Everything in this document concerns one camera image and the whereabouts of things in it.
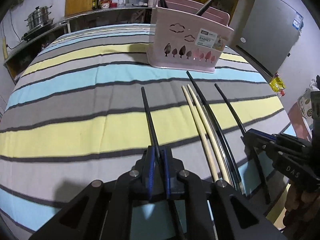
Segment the person's right hand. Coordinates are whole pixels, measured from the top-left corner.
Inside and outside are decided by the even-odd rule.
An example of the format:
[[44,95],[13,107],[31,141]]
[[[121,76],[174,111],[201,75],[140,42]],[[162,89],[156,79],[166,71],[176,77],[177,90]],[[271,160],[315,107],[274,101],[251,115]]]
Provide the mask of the person's right hand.
[[283,224],[291,226],[297,222],[309,222],[319,212],[319,192],[303,191],[294,183],[290,184],[285,202]]

